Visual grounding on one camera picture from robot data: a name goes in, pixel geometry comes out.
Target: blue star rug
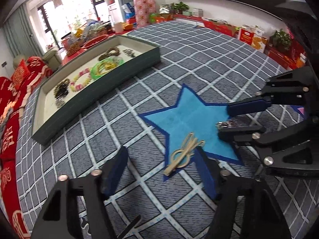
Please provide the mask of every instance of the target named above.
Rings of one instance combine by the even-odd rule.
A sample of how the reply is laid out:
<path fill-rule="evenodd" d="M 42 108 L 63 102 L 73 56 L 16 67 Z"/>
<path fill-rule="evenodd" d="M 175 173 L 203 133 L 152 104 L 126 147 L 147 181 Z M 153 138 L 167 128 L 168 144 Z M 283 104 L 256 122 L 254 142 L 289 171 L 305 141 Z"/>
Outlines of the blue star rug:
<path fill-rule="evenodd" d="M 230 144 L 220 140 L 217 135 L 216 123 L 229 119 L 226 108 L 227 104 L 204 102 L 191 88 L 183 84 L 174 106 L 139 116 L 165 135 L 165 166 L 170 164 L 170 155 L 181 148 L 190 132 L 194 133 L 198 141 L 205 141 L 203 150 L 208 157 L 243 165 Z"/>

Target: sofa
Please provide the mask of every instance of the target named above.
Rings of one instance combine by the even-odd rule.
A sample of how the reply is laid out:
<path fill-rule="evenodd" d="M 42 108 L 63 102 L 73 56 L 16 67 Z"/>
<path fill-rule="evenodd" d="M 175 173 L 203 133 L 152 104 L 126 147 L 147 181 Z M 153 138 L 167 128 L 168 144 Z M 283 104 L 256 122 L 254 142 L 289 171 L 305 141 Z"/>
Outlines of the sofa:
<path fill-rule="evenodd" d="M 17 55 L 13 60 L 13 68 L 16 69 L 21 62 L 21 60 L 27 60 L 25 55 Z M 62 58 L 57 47 L 50 48 L 43 56 L 42 60 L 47 64 L 47 66 L 55 72 L 62 66 Z"/>
<path fill-rule="evenodd" d="M 15 156 L 19 140 L 19 129 L 29 96 L 36 87 L 52 75 L 53 71 L 40 59 L 34 59 L 26 65 L 26 76 L 16 90 L 13 82 L 0 77 L 0 185 L 2 200 L 10 224 L 20 238 L 28 238 L 15 179 Z"/>

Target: gray plaid carpet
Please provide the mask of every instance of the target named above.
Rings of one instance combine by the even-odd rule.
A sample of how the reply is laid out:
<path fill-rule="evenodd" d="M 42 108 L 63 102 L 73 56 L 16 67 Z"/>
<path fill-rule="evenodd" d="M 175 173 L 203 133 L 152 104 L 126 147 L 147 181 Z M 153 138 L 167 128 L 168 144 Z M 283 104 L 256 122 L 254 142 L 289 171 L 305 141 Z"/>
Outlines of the gray plaid carpet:
<path fill-rule="evenodd" d="M 16 170 L 21 208 L 30 231 L 59 175 L 87 175 L 124 145 L 129 148 L 130 161 L 116 194 L 106 202 L 116 233 L 137 215 L 142 222 L 127 237 L 202 238 L 207 233 L 217 206 L 205 194 L 194 164 L 162 182 L 165 138 L 137 114 L 174 105 L 183 83 L 208 103 L 244 99 L 284 69 L 241 41 L 181 22 L 147 26 L 130 35 L 161 45 L 161 63 L 104 96 L 46 146 L 31 139 L 36 93 L 29 98 Z M 290 106 L 276 105 L 236 121 L 280 130 L 301 119 Z M 308 214 L 318 202 L 318 182 L 264 175 L 253 148 L 242 148 L 241 157 L 245 166 L 225 162 L 220 166 L 243 177 L 261 173 L 281 206 L 292 237 L 302 238 Z M 90 238 L 85 202 L 81 197 L 78 201 L 83 234 Z M 233 238 L 239 238 L 243 205 L 244 200 L 238 205 Z"/>

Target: beige string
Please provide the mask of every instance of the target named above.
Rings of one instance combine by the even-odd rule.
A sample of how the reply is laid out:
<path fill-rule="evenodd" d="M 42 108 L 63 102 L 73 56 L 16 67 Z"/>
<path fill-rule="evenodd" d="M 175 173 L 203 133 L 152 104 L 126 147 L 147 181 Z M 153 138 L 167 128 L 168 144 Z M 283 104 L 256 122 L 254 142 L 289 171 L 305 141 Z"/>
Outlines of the beige string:
<path fill-rule="evenodd" d="M 169 176 L 176 168 L 182 168 L 189 164 L 191 156 L 194 155 L 193 150 L 197 146 L 204 146 L 205 141 L 201 140 L 197 142 L 197 138 L 194 136 L 194 133 L 189 133 L 185 140 L 183 141 L 181 145 L 181 149 L 175 150 L 170 157 L 171 163 L 166 167 L 164 170 L 164 174 L 166 176 Z M 180 164 L 183 159 L 186 158 L 186 161 L 184 164 Z"/>

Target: blue gripper pad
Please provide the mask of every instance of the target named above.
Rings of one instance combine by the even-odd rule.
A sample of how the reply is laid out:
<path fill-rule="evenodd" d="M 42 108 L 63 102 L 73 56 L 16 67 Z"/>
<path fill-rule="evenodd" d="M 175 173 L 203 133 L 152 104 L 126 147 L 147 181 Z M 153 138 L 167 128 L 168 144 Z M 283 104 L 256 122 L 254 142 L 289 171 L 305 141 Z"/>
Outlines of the blue gripper pad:
<path fill-rule="evenodd" d="M 193 156 L 196 164 L 197 172 L 199 173 L 206 194 L 215 200 L 220 195 L 221 190 L 221 169 L 215 160 L 208 159 L 202 147 L 196 147 Z"/>
<path fill-rule="evenodd" d="M 240 104 L 230 104 L 227 107 L 227 113 L 229 116 L 237 116 L 255 112 L 263 112 L 267 108 L 271 107 L 272 102 L 264 99 L 252 100 L 251 98 L 243 100 Z"/>
<path fill-rule="evenodd" d="M 102 167 L 101 192 L 107 198 L 115 194 L 120 178 L 124 172 L 129 158 L 126 147 L 121 147 L 112 159 L 108 160 Z"/>

